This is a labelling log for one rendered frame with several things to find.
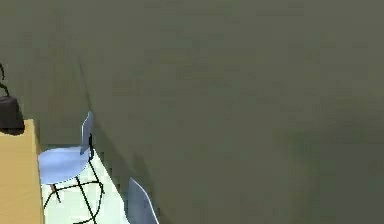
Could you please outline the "black pot with stems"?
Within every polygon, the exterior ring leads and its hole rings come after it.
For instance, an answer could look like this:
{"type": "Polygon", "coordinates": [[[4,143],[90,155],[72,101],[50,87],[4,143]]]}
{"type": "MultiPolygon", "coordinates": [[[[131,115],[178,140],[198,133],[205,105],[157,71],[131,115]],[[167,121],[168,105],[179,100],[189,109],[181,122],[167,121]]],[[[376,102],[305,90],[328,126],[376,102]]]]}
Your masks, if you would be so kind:
{"type": "Polygon", "coordinates": [[[0,72],[0,89],[5,92],[4,96],[0,96],[0,132],[13,136],[21,135],[25,130],[23,114],[18,100],[10,95],[8,87],[2,83],[5,79],[2,63],[0,63],[0,72]]]}

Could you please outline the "light blue chair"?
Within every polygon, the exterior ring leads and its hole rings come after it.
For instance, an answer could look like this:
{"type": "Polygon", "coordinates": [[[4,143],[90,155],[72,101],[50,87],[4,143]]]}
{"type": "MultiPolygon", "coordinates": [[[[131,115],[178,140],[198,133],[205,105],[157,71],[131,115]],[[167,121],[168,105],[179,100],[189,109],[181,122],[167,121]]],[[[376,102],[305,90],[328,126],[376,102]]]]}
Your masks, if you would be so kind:
{"type": "Polygon", "coordinates": [[[130,224],[160,224],[148,193],[133,178],[127,192],[127,219],[130,224]]]}
{"type": "Polygon", "coordinates": [[[97,224],[96,216],[100,212],[101,202],[105,194],[104,184],[100,181],[92,164],[95,155],[93,147],[93,113],[89,111],[81,125],[81,144],[79,146],[65,148],[51,148],[38,155],[40,183],[49,185],[51,192],[43,204],[43,208],[49,203],[50,198],[55,195],[61,201],[59,192],[71,188],[79,188],[86,203],[90,217],[84,221],[74,224],[97,224]],[[89,166],[92,170],[94,180],[81,182],[79,175],[89,166]],[[101,190],[99,194],[98,207],[92,211],[89,200],[85,194],[84,187],[90,184],[97,184],[101,190]]]}

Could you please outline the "light wooden table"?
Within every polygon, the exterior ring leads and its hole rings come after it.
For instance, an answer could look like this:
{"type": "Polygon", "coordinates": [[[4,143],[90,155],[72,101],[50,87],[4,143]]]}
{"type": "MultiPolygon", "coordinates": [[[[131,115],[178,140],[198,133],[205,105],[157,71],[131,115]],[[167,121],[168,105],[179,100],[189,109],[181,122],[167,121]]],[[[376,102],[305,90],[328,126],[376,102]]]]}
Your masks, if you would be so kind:
{"type": "Polygon", "coordinates": [[[44,224],[33,119],[18,136],[0,133],[0,224],[44,224]]]}

